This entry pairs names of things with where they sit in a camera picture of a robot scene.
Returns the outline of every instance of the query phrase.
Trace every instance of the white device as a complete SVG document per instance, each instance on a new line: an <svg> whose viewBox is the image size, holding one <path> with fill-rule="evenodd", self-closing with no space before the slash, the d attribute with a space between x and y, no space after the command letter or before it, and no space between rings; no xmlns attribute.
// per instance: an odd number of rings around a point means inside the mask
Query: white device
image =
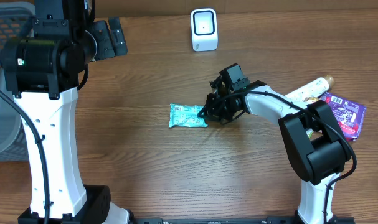
<svg viewBox="0 0 378 224"><path fill-rule="evenodd" d="M216 12L211 8L191 12L191 37L196 52L215 50L218 47Z"/></svg>

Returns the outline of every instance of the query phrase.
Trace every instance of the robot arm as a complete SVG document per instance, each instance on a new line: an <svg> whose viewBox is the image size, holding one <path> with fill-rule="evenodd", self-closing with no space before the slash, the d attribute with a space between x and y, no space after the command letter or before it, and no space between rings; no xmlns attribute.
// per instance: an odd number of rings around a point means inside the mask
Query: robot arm
<svg viewBox="0 0 378 224"><path fill-rule="evenodd" d="M315 114L343 136L329 105L323 101L311 105L296 101L293 103L302 110L292 108L277 97L288 102L292 100L273 91L266 83L250 83L237 64L222 70L210 85L214 92L208 95L199 116L214 121L232 121L237 118L234 118L236 112L244 111L279 125L290 164L302 180L301 203L296 215L303 223L323 223L326 186L339 177L345 162L351 158L349 149L338 136L304 113L308 111ZM309 129L322 130L323 136L311 141L306 134ZM327 220L333 216L333 187L327 199Z"/></svg>
<svg viewBox="0 0 378 224"><path fill-rule="evenodd" d="M35 10L34 37L11 38L0 54L7 90L42 136L49 176L47 203L38 147L23 120L32 200L18 222L40 223L46 203L51 223L127 224L128 211L111 202L107 186L83 185L75 142L78 73L87 76L92 60L126 53L119 19L109 19L111 36L105 21L94 22L94 0L35 0Z"/></svg>

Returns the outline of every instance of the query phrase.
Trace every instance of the purple candy wrapper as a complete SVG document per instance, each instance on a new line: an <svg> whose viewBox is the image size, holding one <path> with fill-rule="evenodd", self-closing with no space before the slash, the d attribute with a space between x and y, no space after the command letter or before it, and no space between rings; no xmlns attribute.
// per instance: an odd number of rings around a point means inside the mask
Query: purple candy wrapper
<svg viewBox="0 0 378 224"><path fill-rule="evenodd" d="M331 93L325 93L320 97L328 103L341 127L345 138L357 140L362 129L366 107Z"/></svg>

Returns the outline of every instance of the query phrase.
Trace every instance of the wood grain surface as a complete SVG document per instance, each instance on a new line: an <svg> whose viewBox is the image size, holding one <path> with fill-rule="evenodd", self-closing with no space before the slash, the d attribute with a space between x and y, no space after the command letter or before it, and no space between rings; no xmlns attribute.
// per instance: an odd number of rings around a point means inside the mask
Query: wood grain surface
<svg viewBox="0 0 378 224"><path fill-rule="evenodd" d="M0 0L0 2L34 0ZM97 0L97 17L189 15L211 7L217 13L378 9L378 0Z"/></svg>
<svg viewBox="0 0 378 224"><path fill-rule="evenodd" d="M170 103L202 105L235 62L287 94L323 75L367 106L358 168L336 185L333 212L378 223L378 9L218 16L219 48L194 53L187 16L123 17L128 55L89 65L76 114L85 184L105 184L137 217L292 215L300 180L280 130L246 114L227 126L169 129ZM30 204L28 162L0 162L0 223Z"/></svg>

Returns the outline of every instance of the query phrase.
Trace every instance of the gray mesh basket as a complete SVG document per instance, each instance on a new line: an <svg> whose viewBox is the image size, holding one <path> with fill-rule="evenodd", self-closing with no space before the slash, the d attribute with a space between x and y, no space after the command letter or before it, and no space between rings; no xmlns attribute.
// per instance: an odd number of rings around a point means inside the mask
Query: gray mesh basket
<svg viewBox="0 0 378 224"><path fill-rule="evenodd" d="M0 51L8 38L15 37L28 18L35 14L34 5L26 2L0 3ZM6 91L3 69L0 66L0 90ZM0 99L0 161L28 160L26 137L21 118Z"/></svg>

